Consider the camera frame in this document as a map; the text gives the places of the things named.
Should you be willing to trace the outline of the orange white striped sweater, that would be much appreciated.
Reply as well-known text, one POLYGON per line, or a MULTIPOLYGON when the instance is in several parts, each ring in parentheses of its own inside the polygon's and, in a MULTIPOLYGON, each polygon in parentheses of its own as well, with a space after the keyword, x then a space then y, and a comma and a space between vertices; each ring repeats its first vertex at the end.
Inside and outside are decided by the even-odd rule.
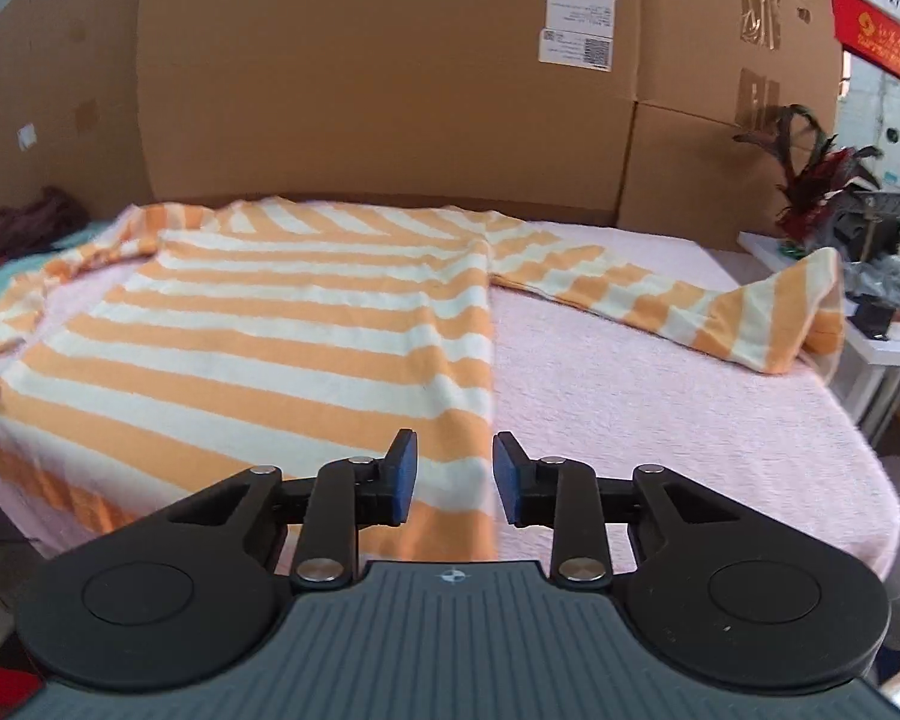
POLYGON ((723 293, 495 211, 140 206, 0 298, 0 479, 103 535, 249 466, 291 478, 418 434, 368 554, 491 559, 494 288, 735 362, 823 369, 836 252, 723 293))

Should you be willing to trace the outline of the pink towel mat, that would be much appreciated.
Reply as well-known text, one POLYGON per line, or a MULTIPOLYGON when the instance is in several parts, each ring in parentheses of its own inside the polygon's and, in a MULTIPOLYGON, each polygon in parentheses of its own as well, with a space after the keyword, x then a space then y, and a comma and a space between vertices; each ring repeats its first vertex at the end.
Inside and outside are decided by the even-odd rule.
MULTIPOLYGON (((650 250, 614 255, 689 283, 650 250)), ((509 431, 528 454, 577 458, 606 476, 669 466, 889 571, 899 499, 827 388, 831 369, 797 359, 783 374, 761 374, 500 286, 491 322, 493 438, 509 431)), ((48 556, 100 536, 1 479, 0 504, 48 556)), ((493 504, 494 557, 539 556, 539 530, 505 527, 494 481, 493 504)))

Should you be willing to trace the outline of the teal folded cloth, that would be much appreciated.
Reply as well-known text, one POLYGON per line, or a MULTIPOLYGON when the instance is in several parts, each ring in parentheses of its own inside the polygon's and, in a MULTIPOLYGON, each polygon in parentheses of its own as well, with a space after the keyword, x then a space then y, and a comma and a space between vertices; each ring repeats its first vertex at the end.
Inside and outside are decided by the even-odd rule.
POLYGON ((17 275, 20 275, 20 273, 38 270, 45 265, 46 262, 53 260, 56 255, 63 254, 64 250, 73 249, 73 247, 77 247, 78 245, 91 241, 93 238, 97 238, 98 234, 100 234, 105 227, 107 227, 105 223, 91 223, 89 226, 84 227, 82 231, 73 232, 73 234, 69 234, 69 236, 58 239, 46 250, 42 250, 36 254, 25 255, 25 257, 20 257, 20 259, 4 262, 0 265, 0 296, 6 291, 9 283, 13 281, 17 275))

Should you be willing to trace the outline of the dark brown garment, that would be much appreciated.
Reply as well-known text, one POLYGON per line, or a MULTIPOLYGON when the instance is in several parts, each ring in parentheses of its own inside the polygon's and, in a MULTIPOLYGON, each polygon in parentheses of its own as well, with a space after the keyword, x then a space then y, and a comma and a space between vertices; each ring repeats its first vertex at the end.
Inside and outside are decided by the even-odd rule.
POLYGON ((43 187, 40 197, 23 206, 0 208, 0 265, 27 255, 48 254, 53 244, 82 231, 91 213, 78 199, 57 187, 43 187))

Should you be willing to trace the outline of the small white label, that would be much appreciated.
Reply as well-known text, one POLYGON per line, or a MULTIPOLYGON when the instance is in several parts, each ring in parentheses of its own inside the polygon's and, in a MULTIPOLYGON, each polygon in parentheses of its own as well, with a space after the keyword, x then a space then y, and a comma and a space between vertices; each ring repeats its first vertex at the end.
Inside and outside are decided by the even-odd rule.
POLYGON ((37 143, 37 131, 34 124, 27 124, 17 131, 17 144, 22 151, 32 148, 37 143))

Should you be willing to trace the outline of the left cardboard box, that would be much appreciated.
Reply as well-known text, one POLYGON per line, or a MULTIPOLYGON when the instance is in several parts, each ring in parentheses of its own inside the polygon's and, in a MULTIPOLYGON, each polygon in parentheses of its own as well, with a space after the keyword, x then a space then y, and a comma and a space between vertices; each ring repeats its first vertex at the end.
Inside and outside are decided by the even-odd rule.
POLYGON ((152 200, 137 125, 139 0, 11 0, 0 13, 0 206, 57 187, 96 218, 152 200), (27 151, 17 131, 34 124, 27 151))

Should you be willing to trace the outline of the right lower cardboard box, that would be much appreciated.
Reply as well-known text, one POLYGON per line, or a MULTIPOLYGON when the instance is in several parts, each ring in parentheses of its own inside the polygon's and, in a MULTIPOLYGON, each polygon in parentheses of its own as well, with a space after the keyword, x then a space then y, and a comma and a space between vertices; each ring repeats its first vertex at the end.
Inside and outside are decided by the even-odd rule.
POLYGON ((635 108, 617 226, 733 250, 741 231, 777 236, 784 171, 736 128, 641 104, 635 108))

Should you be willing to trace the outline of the white side table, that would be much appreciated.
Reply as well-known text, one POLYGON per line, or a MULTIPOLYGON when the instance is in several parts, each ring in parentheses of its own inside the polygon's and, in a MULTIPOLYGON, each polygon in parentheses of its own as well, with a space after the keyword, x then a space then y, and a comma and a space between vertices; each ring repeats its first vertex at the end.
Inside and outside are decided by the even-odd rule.
POLYGON ((847 322, 845 349, 852 351, 857 364, 853 376, 836 374, 845 411, 871 444, 875 444, 900 404, 900 323, 889 340, 872 340, 847 322))

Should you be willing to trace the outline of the red leafed potted plant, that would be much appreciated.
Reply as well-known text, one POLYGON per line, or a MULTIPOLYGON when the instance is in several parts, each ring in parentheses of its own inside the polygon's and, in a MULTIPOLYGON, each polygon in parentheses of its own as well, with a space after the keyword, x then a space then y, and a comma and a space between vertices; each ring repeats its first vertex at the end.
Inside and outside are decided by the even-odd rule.
POLYGON ((731 139, 759 148, 781 166, 784 182, 777 185, 785 199, 777 215, 777 226, 794 244, 803 245, 829 215, 829 197, 844 192, 848 185, 880 188, 880 181, 866 161, 879 160, 883 150, 877 145, 837 148, 837 135, 829 135, 811 109, 791 104, 777 110, 770 132, 745 130, 731 139), (793 162, 793 121, 802 119, 802 133, 813 137, 806 163, 797 169, 793 162))

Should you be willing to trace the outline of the large centre cardboard box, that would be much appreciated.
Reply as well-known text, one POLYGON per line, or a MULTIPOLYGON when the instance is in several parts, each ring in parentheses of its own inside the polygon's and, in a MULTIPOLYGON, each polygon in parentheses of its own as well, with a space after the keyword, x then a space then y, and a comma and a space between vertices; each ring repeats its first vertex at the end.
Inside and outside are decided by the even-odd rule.
POLYGON ((546 0, 139 0, 137 104, 162 200, 440 205, 605 224, 639 0, 608 73, 542 64, 546 0))

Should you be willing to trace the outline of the white shipping label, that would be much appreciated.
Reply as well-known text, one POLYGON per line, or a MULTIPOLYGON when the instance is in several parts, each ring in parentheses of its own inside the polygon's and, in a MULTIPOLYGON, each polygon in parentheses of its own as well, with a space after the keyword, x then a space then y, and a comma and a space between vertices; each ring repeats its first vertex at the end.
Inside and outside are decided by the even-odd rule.
POLYGON ((546 0, 538 60, 561 67, 613 68, 616 0, 546 0))

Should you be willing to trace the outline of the right upper cardboard box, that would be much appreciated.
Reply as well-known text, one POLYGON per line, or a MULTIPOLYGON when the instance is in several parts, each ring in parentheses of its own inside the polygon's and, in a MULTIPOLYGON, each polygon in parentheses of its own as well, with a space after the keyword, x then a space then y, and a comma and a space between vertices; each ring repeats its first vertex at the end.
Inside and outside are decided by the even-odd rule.
POLYGON ((640 0, 637 101, 756 127, 775 106, 836 120, 831 0, 640 0))

